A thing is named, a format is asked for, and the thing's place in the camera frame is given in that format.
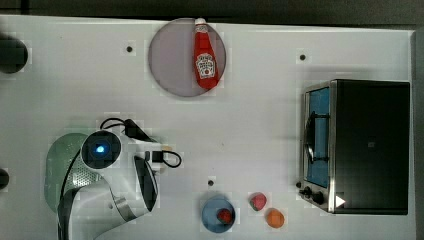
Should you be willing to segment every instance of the red fruit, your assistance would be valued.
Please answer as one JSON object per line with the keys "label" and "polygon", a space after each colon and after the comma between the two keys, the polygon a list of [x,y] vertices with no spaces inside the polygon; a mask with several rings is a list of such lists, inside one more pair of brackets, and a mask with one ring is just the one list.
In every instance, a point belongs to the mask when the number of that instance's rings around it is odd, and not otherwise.
{"label": "red fruit", "polygon": [[230,224],[233,222],[233,216],[231,215],[230,210],[226,208],[219,210],[216,217],[223,224]]}
{"label": "red fruit", "polygon": [[263,193],[258,193],[250,199],[249,203],[255,211],[260,211],[266,204],[266,197]]}

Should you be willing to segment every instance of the white table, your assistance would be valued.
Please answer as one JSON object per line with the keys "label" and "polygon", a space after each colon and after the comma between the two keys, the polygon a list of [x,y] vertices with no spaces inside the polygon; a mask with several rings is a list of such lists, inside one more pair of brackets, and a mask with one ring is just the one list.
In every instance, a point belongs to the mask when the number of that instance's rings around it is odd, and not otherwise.
{"label": "white table", "polygon": [[[0,29],[31,49],[24,72],[0,75],[0,167],[11,175],[0,192],[1,239],[56,239],[43,195],[48,149],[109,116],[137,120],[182,152],[184,163],[158,179],[151,214],[101,239],[415,239],[413,155],[407,216],[329,215],[294,187],[302,89],[334,78],[410,81],[410,31],[212,24],[227,48],[224,80],[211,94],[184,99],[149,72],[148,46],[163,24],[0,17]],[[248,206],[257,191],[286,216],[281,229]],[[239,211],[232,231],[220,235],[200,221],[202,203],[216,192]]]}

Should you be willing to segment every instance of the red ketchup bottle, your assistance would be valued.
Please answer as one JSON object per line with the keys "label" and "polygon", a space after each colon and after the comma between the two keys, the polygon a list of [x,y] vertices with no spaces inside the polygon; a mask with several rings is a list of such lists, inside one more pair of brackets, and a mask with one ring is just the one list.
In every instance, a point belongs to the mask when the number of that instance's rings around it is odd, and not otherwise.
{"label": "red ketchup bottle", "polygon": [[219,81],[215,53],[209,41],[208,26],[203,18],[195,24],[194,37],[194,72],[199,86],[204,89],[214,88]]}

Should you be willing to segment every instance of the round plate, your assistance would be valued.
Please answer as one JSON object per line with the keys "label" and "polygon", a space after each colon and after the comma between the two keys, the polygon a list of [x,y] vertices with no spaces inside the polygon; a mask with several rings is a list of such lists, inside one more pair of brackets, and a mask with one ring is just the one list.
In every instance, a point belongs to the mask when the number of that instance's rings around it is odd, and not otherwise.
{"label": "round plate", "polygon": [[[211,26],[208,26],[208,31],[221,78],[226,61],[224,43]],[[194,18],[176,19],[163,26],[149,47],[149,67],[156,82],[163,89],[181,97],[194,97],[207,92],[197,84],[193,53]]]}
{"label": "round plate", "polygon": [[[233,216],[233,222],[231,224],[221,223],[216,215],[222,208],[230,210]],[[228,231],[234,224],[236,219],[236,212],[234,211],[233,205],[224,197],[216,196],[209,199],[202,211],[202,222],[206,229],[214,233],[223,233]]]}

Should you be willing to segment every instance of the cable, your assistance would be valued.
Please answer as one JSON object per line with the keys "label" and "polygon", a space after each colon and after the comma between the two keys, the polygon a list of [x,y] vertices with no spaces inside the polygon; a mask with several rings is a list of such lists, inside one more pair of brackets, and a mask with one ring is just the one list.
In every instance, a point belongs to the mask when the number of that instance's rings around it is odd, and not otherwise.
{"label": "cable", "polygon": [[123,124],[123,123],[115,123],[115,124],[112,124],[112,125],[109,125],[109,126],[103,128],[103,129],[109,129],[109,128],[116,127],[116,126],[125,126],[125,124]]}
{"label": "cable", "polygon": [[162,151],[162,152],[172,154],[172,155],[176,156],[176,157],[179,159],[179,161],[178,161],[177,165],[171,165],[171,164],[169,164],[167,161],[165,161],[165,159],[162,159],[163,163],[164,163],[166,166],[168,166],[168,167],[170,167],[170,168],[177,168],[177,167],[179,167],[179,166],[181,165],[182,159],[181,159],[181,156],[180,156],[180,155],[178,155],[178,153],[176,153],[176,152],[171,152],[171,151]]}
{"label": "cable", "polygon": [[125,124],[124,120],[122,120],[120,118],[108,118],[108,119],[106,119],[102,122],[102,124],[100,125],[100,129],[103,129],[103,126],[105,125],[105,123],[107,123],[109,121],[118,121],[118,122],[121,122],[122,124]]}
{"label": "cable", "polygon": [[80,152],[81,152],[81,149],[78,150],[77,154],[75,154],[75,156],[72,158],[71,164],[69,165],[68,170],[66,171],[65,178],[63,178],[62,188],[60,189],[60,199],[62,199],[63,197],[63,192],[65,191],[65,184],[66,184],[66,180],[68,179],[68,175],[71,172],[71,168],[74,165],[74,162],[77,159]]}

